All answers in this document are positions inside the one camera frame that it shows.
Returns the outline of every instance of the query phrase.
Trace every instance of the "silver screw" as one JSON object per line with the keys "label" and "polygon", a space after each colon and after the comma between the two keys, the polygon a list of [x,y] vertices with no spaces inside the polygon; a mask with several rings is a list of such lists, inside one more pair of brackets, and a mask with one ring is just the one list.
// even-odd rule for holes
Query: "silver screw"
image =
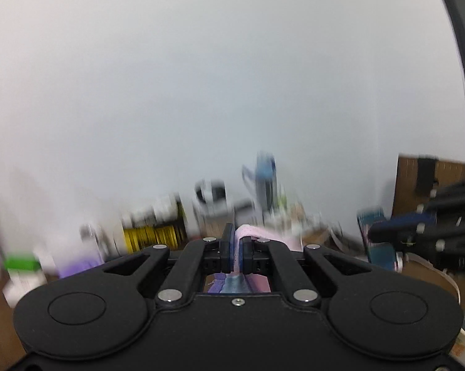
{"label": "silver screw", "polygon": [[241,307],[242,305],[246,304],[246,301],[244,301],[242,298],[233,298],[231,303],[236,307]]}
{"label": "silver screw", "polygon": [[318,293],[310,289],[301,289],[296,290],[293,294],[293,297],[298,301],[308,303],[310,301],[316,300],[318,298]]}
{"label": "silver screw", "polygon": [[425,223],[418,223],[418,226],[416,226],[416,232],[418,234],[423,234],[425,232]]}
{"label": "silver screw", "polygon": [[182,293],[176,289],[165,289],[159,291],[157,297],[160,298],[162,301],[167,301],[168,303],[171,303],[173,301],[179,300],[182,297]]}
{"label": "silver screw", "polygon": [[446,248],[446,242],[444,240],[437,240],[435,243],[435,250],[437,252],[442,252]]}

